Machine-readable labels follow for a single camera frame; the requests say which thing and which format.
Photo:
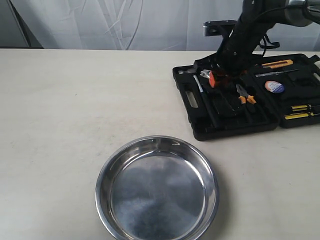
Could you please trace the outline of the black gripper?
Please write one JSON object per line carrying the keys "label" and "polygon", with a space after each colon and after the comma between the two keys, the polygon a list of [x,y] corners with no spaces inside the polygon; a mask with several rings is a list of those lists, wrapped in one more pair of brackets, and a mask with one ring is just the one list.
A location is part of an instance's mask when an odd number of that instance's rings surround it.
{"label": "black gripper", "polygon": [[[222,41],[215,60],[219,67],[228,75],[242,72],[250,55],[256,49],[264,35],[275,25],[274,20],[265,19],[272,9],[278,4],[275,0],[245,0],[242,3],[242,13],[237,20],[232,33]],[[230,77],[209,72],[211,87],[225,87],[229,84]]]}

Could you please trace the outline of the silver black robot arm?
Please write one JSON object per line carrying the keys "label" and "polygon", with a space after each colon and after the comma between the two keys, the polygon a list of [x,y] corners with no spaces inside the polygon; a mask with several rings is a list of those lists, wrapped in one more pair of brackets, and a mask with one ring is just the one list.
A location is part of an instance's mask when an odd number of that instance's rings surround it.
{"label": "silver black robot arm", "polygon": [[276,24],[306,27],[320,22],[318,0],[245,0],[238,20],[233,23],[209,23],[216,35],[223,37],[217,52],[211,58],[209,84],[237,77],[250,67],[253,51],[277,49],[279,42],[271,42],[267,32]]}

